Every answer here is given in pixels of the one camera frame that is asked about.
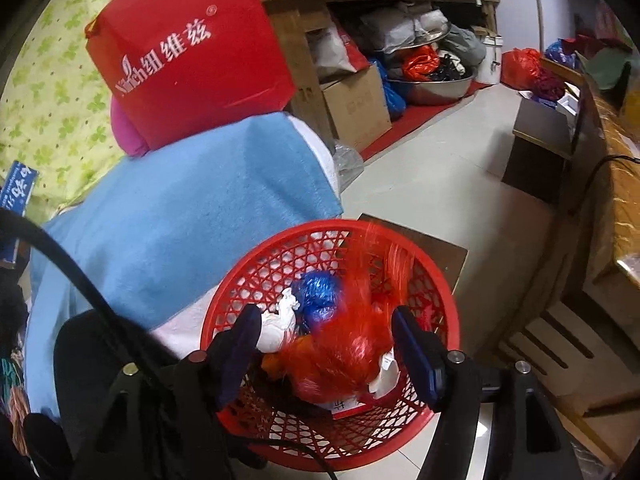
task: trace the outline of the red shopping bag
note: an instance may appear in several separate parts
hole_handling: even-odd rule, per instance
[[[282,110],[294,93],[260,0],[111,0],[85,35],[152,150]]]

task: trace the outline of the blue towel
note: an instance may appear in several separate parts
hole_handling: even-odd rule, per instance
[[[152,330],[219,283],[261,241],[341,213],[318,160],[277,113],[125,158],[83,204],[45,229],[117,314]],[[58,418],[55,339],[67,319],[90,307],[35,250],[31,280],[26,389],[34,412]]]

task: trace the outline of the blue sign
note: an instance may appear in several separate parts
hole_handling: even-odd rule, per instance
[[[14,160],[0,190],[0,207],[24,216],[38,172]],[[12,269],[18,254],[18,240],[6,240],[0,246],[0,267]]]

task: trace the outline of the red plastic basket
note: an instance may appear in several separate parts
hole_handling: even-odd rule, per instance
[[[414,243],[385,227],[354,220],[322,220],[288,229],[249,252],[220,283],[204,320],[200,347],[206,349],[217,332],[227,330],[247,303],[263,311],[281,292],[310,270],[340,275],[340,261],[349,250],[351,233],[374,229],[414,255],[409,282],[409,307],[424,328],[430,328],[448,349],[460,346],[458,314],[446,280],[438,267]],[[382,261],[371,260],[372,292],[385,290]],[[420,400],[406,374],[401,394],[389,408],[375,407],[341,420],[301,420],[274,410],[252,388],[248,378],[235,402],[218,414],[235,434],[293,440],[311,447],[337,470],[352,469],[380,460],[409,442],[433,413]],[[271,462],[306,471],[321,471],[302,452],[284,447],[255,447]]]

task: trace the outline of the black cable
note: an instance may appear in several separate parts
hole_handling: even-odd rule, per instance
[[[293,440],[281,440],[279,438],[251,438],[248,436],[240,435],[234,435],[234,437],[241,440],[245,444],[254,444],[255,446],[289,447],[291,449],[296,449],[303,453],[307,453],[308,455],[311,455],[311,458],[313,458],[322,469],[324,469],[331,480],[338,479],[338,477],[335,475],[334,468],[332,468],[324,458],[318,455],[318,453],[316,453],[309,446],[305,446],[304,444],[300,444],[299,442],[294,442]]]
[[[118,341],[126,348],[132,361],[135,362],[140,373],[149,382],[150,386],[157,390],[165,400],[171,402],[171,399],[173,399],[171,391],[162,384],[152,365],[147,362],[138,346],[129,338],[120,320],[118,320],[118,316],[116,316],[87,275],[78,267],[78,264],[53,238],[37,225],[4,208],[0,208],[0,232],[9,237],[24,240],[52,261],[98,312],[109,330],[114,333]]]
[[[578,200],[578,203],[575,205],[574,208],[569,209],[569,215],[574,216],[578,211],[580,211],[580,208],[582,207],[582,204],[587,198],[587,193],[589,192],[591,186],[593,185],[593,181],[595,180],[596,175],[598,174],[598,171],[600,171],[600,168],[604,166],[607,162],[614,162],[616,160],[626,160],[634,164],[640,164],[640,158],[630,156],[630,155],[607,155],[601,158],[593,168],[593,171],[591,171],[591,174],[587,179],[587,183],[584,185],[584,191],[582,192],[582,196],[580,197],[580,200]]]

